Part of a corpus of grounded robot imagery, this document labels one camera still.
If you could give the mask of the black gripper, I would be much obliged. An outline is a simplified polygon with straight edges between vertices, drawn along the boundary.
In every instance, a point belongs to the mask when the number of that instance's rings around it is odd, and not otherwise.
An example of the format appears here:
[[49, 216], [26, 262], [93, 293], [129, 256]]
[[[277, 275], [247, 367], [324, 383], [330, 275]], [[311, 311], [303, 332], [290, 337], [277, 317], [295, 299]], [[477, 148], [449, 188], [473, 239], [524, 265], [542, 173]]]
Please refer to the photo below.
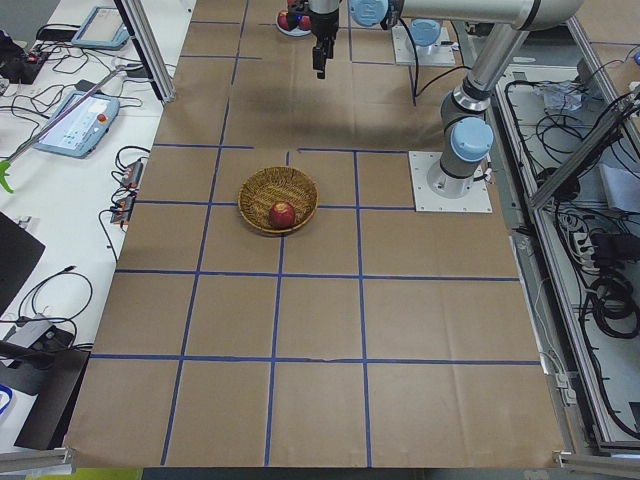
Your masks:
[[325, 79], [326, 63], [333, 58], [333, 42], [338, 32], [338, 0], [288, 1], [287, 13], [291, 30], [298, 27], [300, 15], [310, 17], [310, 31], [317, 39], [312, 50], [313, 70], [318, 79]]

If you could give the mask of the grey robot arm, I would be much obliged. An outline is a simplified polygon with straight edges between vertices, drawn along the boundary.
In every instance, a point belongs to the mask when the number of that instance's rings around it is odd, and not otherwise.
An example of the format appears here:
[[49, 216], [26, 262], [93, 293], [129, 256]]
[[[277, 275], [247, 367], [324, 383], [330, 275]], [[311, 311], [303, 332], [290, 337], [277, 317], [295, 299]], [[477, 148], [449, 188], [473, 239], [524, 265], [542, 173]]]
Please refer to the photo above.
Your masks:
[[440, 37], [443, 31], [441, 20], [414, 18], [408, 24], [407, 46], [412, 49], [432, 48], [441, 45]]
[[464, 197], [476, 168], [487, 157], [493, 130], [482, 119], [498, 80], [531, 31], [555, 27], [570, 19], [580, 1], [350, 1], [351, 18], [360, 26], [380, 24], [388, 30], [403, 15], [434, 20], [489, 22], [494, 25], [484, 49], [459, 86], [441, 105], [445, 144], [438, 162], [427, 173], [436, 194]]

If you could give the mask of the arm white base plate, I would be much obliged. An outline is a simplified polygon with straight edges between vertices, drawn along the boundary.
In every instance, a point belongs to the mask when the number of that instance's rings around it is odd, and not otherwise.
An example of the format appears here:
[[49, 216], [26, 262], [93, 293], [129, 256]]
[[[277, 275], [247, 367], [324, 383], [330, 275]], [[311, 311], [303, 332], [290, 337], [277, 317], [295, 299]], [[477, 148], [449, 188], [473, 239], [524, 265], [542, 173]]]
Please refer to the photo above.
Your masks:
[[[392, 29], [395, 64], [409, 66], [415, 63], [408, 34], [402, 26]], [[446, 27], [441, 28], [438, 42], [431, 46], [416, 46], [420, 66], [453, 67], [456, 63], [452, 42]]]
[[415, 211], [491, 214], [493, 209], [481, 167], [467, 179], [452, 178], [441, 169], [441, 155], [433, 151], [408, 152]]

